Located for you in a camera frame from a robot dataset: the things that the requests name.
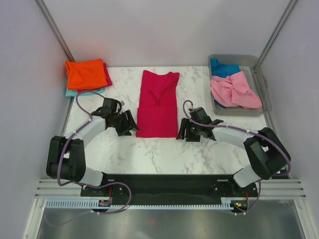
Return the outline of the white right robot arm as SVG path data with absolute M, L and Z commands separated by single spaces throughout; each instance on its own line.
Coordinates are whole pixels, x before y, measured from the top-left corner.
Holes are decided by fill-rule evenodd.
M 268 127 L 258 131 L 244 130 L 223 120 L 211 120 L 202 107 L 190 110 L 190 118 L 183 118 L 177 139 L 199 142 L 207 138 L 222 141 L 246 151 L 249 165 L 237 171 L 228 183 L 234 196 L 246 191 L 246 186 L 272 178 L 285 166 L 291 167 L 291 157 L 274 131 Z

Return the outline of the light pink t shirt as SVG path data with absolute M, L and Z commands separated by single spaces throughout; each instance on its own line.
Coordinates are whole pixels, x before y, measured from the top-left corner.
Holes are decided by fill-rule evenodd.
M 210 89 L 214 99 L 224 107 L 260 109 L 262 102 L 250 88 L 243 71 L 226 78 L 212 76 Z

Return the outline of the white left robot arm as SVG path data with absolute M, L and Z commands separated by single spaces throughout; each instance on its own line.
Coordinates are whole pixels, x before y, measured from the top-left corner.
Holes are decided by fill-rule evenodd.
M 140 129 L 130 110 L 122 111 L 120 101 L 104 98 L 101 107 L 88 114 L 88 119 L 72 133 L 54 136 L 49 145 L 47 176 L 91 186 L 99 196 L 109 192 L 103 173 L 86 166 L 85 148 L 100 133 L 113 128 L 117 136 L 130 136 Z

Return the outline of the magenta red t shirt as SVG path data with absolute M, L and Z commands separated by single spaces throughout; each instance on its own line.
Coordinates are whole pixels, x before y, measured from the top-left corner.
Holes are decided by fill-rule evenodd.
M 139 138 L 175 138 L 178 134 L 176 87 L 179 73 L 158 75 L 144 70 L 137 126 Z

